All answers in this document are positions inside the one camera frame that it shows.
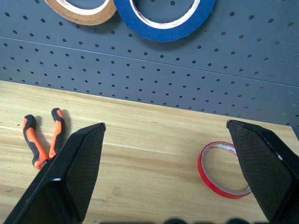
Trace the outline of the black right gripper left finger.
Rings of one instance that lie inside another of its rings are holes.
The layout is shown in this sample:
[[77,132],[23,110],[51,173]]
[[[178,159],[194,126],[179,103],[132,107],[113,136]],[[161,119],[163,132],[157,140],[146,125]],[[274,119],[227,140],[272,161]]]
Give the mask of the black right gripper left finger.
[[74,132],[38,172],[6,224],[80,224],[97,181],[105,123]]

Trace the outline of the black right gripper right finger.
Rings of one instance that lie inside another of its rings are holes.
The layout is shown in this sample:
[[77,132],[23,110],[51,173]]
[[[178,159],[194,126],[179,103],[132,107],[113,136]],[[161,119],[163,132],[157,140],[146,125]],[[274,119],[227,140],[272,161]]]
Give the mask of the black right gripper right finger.
[[299,157],[273,131],[228,120],[242,173],[271,224],[299,222]]

